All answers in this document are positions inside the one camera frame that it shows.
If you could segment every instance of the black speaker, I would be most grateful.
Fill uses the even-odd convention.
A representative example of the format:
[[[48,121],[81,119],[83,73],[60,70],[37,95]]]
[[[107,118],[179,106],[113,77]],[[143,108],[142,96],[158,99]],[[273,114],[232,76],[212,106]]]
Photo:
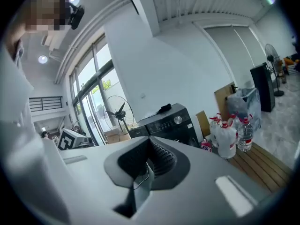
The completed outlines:
[[[263,63],[250,70],[255,87],[259,91],[261,109],[264,112],[271,112],[275,106],[273,83],[267,63]]]

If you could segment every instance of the gray floor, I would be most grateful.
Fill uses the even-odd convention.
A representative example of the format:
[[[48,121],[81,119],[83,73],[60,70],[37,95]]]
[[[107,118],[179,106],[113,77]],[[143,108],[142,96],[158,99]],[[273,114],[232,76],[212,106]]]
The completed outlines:
[[[287,75],[279,89],[285,94],[275,97],[272,112],[262,112],[262,127],[253,141],[293,168],[300,140],[300,74]]]

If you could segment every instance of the black railing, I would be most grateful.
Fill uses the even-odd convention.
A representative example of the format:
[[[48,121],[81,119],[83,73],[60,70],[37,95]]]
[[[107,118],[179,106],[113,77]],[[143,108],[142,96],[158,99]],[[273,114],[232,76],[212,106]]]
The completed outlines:
[[[29,106],[31,112],[62,108],[62,97],[30,97]]]

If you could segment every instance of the standing fan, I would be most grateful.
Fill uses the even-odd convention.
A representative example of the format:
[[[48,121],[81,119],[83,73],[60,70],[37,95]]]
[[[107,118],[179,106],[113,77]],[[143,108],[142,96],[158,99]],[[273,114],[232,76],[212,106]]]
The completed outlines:
[[[103,115],[108,127],[112,130],[115,124],[114,120],[117,120],[121,131],[127,134],[135,123],[129,103],[124,98],[116,95],[109,97],[107,102],[110,111],[104,109]]]
[[[267,44],[265,47],[265,52],[267,55],[267,60],[272,64],[273,67],[273,72],[275,74],[275,80],[276,80],[276,85],[277,85],[277,91],[274,92],[274,96],[276,97],[281,97],[284,95],[285,92],[279,90],[279,86],[278,86],[278,81],[277,81],[277,74],[280,71],[280,58],[275,50],[275,48],[271,45],[271,44]]]

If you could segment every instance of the wooden board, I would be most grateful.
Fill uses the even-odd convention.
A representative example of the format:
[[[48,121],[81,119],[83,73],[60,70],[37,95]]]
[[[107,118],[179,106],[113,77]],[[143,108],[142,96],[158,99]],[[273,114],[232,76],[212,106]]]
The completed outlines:
[[[227,109],[225,98],[233,94],[231,85],[234,85],[234,82],[222,87],[221,89],[215,91],[215,97],[217,100],[217,105],[222,116],[222,120],[228,120],[230,115]]]
[[[203,137],[206,137],[210,134],[210,123],[207,120],[205,111],[201,111],[196,114],[196,117],[198,119]]]
[[[271,192],[285,187],[292,172],[284,163],[255,143],[252,143],[248,152],[237,149],[235,156],[227,161]]]

